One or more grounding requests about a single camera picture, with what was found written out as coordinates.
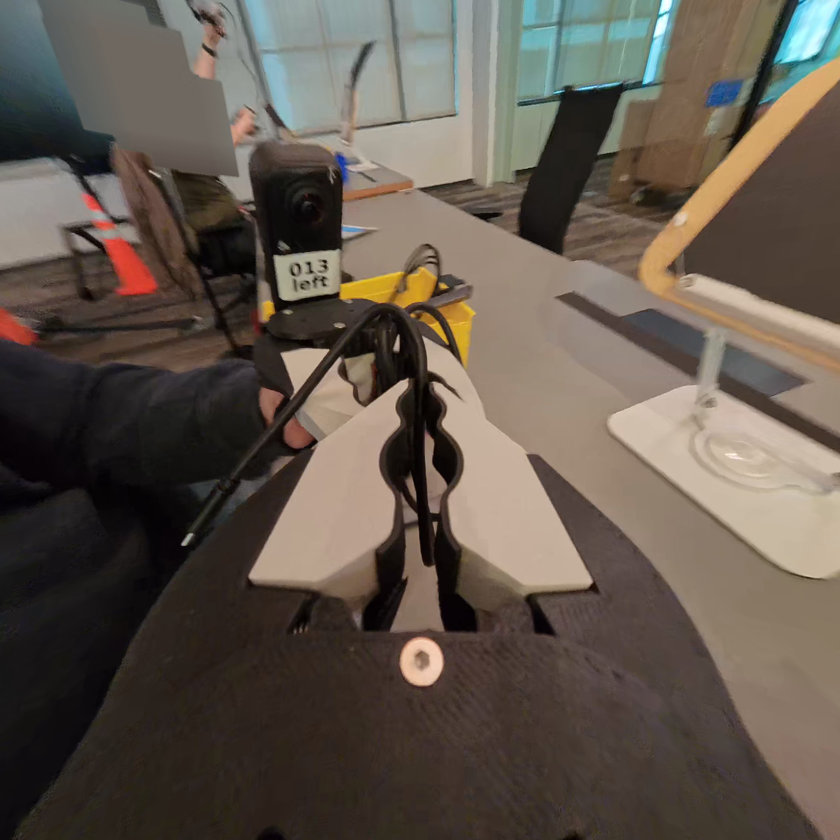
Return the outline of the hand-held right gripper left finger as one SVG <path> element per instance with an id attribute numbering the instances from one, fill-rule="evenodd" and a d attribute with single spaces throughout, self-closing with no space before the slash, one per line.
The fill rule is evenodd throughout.
<path id="1" fill-rule="evenodd" d="M 404 582 L 403 466 L 413 387 L 402 381 L 328 434 L 310 459 L 248 574 L 258 587 L 312 592 L 363 611 Z"/>

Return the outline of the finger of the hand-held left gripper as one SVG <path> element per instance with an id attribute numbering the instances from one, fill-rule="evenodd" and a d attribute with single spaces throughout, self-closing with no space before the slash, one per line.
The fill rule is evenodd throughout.
<path id="1" fill-rule="evenodd" d="M 429 386 L 447 417 L 486 421 L 485 407 L 466 368 L 444 346 L 423 337 Z"/>
<path id="2" fill-rule="evenodd" d="M 375 400 L 375 354 L 338 358 L 290 424 L 315 440 L 387 439 L 394 432 L 394 406 Z"/>

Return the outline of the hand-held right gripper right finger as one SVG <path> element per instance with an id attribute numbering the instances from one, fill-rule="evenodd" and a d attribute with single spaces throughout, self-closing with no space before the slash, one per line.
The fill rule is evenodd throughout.
<path id="1" fill-rule="evenodd" d="M 593 586 L 526 451 L 443 384 L 427 396 L 440 478 L 434 563 L 441 615 L 493 613 L 533 595 Z"/>

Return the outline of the yellow plastic bin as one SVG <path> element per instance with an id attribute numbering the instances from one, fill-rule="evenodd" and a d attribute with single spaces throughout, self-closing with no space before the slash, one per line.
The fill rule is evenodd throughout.
<path id="1" fill-rule="evenodd" d="M 268 286 L 261 281 L 257 287 L 255 321 L 285 348 L 329 349 L 375 303 L 392 303 L 402 308 L 423 303 L 434 308 L 428 300 L 438 284 L 468 284 L 453 274 L 436 276 L 428 267 L 418 268 L 404 280 L 404 286 L 401 286 L 401 278 L 402 273 L 397 271 L 344 282 L 339 293 L 340 302 L 327 298 L 315 301 L 313 306 L 303 301 L 287 303 L 278 317 Z M 462 365 L 467 366 L 472 324 L 476 315 L 469 300 L 436 310 L 440 318 L 446 320 L 453 342 L 458 347 Z"/>

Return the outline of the person's left forearm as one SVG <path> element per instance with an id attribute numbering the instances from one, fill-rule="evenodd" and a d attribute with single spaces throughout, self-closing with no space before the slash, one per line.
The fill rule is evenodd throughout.
<path id="1" fill-rule="evenodd" d="M 224 478 L 283 400 L 244 361 L 177 373 L 71 362 L 3 340 L 2 475 L 54 488 Z"/>

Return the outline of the person's left hand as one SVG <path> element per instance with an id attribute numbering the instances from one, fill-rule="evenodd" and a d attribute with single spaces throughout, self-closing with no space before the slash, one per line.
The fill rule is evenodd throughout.
<path id="1" fill-rule="evenodd" d="M 266 429 L 273 425 L 286 401 L 286 397 L 279 392 L 267 387 L 259 388 L 259 411 Z M 275 433 L 274 441 L 279 445 L 298 451 L 312 445 L 314 437 L 293 416 L 280 431 Z"/>

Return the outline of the brown hanging jacket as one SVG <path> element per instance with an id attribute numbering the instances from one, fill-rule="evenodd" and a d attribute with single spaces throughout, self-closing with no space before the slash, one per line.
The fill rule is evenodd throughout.
<path id="1" fill-rule="evenodd" d="M 176 217 L 165 188 L 153 173 L 151 159 L 114 144 L 111 164 L 140 239 L 141 258 L 152 277 L 164 290 L 178 290 L 196 299 L 202 284 L 193 262 L 194 240 Z"/>

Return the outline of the orange striped traffic cone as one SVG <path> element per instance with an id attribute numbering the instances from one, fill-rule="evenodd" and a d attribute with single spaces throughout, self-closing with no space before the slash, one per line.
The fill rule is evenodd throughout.
<path id="1" fill-rule="evenodd" d="M 124 298 L 155 294 L 159 287 L 154 277 L 128 240 L 121 236 L 118 224 L 104 212 L 95 196 L 83 192 L 82 200 L 118 278 L 116 294 Z"/>

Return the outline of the black tilted panel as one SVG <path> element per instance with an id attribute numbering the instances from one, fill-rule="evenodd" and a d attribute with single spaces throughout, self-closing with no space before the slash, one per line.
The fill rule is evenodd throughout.
<path id="1" fill-rule="evenodd" d="M 625 89 L 625 84 L 617 83 L 562 90 L 549 136 L 522 196 L 521 238 L 563 254 L 574 210 Z"/>

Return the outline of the white metal stand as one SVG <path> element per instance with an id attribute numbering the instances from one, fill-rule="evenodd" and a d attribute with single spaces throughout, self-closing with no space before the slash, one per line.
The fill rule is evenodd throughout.
<path id="1" fill-rule="evenodd" d="M 722 390 L 728 332 L 828 370 L 838 325 L 700 274 L 677 279 L 675 300 L 715 326 L 696 382 L 612 415 L 610 434 L 767 561 L 807 579 L 838 576 L 838 454 Z"/>

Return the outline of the black pole stand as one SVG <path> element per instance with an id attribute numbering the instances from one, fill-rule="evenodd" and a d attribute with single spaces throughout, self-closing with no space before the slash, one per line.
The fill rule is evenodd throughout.
<path id="1" fill-rule="evenodd" d="M 780 12 L 775 19 L 775 23 L 771 31 L 771 37 L 763 52 L 752 88 L 750 89 L 750 93 L 736 129 L 731 136 L 728 147 L 729 152 L 731 152 L 742 140 L 745 134 L 750 131 L 751 127 L 758 118 L 757 114 L 760 110 L 762 95 L 770 84 L 775 57 L 780 50 L 784 36 L 791 25 L 793 15 L 799 3 L 799 1 L 783 1 L 782 6 L 780 7 Z"/>

